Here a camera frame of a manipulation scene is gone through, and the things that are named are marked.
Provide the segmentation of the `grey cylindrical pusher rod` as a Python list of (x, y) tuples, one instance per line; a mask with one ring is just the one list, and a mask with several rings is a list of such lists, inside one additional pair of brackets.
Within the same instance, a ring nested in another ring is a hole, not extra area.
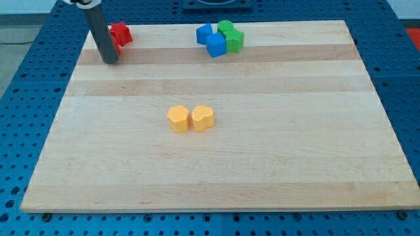
[(102, 61), (106, 64), (116, 63), (119, 60), (119, 54), (114, 45), (100, 3), (81, 5), (81, 10), (89, 25)]

